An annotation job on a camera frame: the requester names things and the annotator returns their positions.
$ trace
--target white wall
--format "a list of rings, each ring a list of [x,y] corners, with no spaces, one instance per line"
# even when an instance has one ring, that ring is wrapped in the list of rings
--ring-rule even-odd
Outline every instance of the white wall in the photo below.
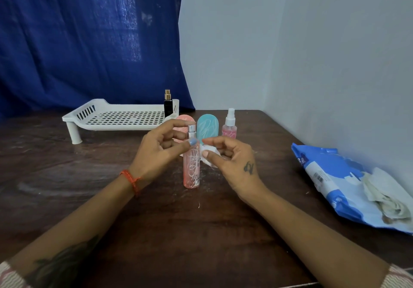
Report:
[[[284,0],[182,0],[183,71],[195,108],[264,108]]]
[[[265,111],[413,196],[413,0],[286,0]]]

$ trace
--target barcode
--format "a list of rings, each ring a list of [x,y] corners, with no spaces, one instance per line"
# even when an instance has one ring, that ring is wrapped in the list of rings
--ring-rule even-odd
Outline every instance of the barcode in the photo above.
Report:
[[[314,173],[314,177],[317,178],[321,183],[324,181],[323,177],[321,177],[317,172]]]

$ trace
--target orange thread bracelet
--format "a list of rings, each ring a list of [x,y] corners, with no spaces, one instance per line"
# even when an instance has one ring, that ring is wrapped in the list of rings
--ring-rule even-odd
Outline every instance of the orange thread bracelet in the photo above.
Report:
[[[123,170],[119,175],[123,175],[126,177],[126,179],[132,184],[133,187],[133,192],[135,193],[135,197],[139,196],[140,190],[137,187],[136,183],[141,179],[140,177],[138,178],[133,178],[131,173],[128,170]]]

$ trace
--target sleeve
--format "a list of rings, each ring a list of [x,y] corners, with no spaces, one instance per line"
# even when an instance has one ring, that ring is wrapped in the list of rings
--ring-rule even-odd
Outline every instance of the sleeve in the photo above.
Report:
[[[4,261],[0,264],[0,288],[31,288],[25,280]]]
[[[413,276],[400,267],[391,265],[381,288],[413,288]]]

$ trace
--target forearm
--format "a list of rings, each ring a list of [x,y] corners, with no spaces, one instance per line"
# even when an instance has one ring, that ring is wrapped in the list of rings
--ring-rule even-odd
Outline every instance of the forearm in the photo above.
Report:
[[[271,224],[324,287],[380,287],[389,268],[385,261],[267,189],[246,202]]]
[[[9,260],[10,265],[35,288],[47,287],[45,282],[58,274],[65,273],[74,278],[79,264],[110,228],[121,209],[132,197],[131,184],[126,178],[118,177],[88,202],[13,256]]]

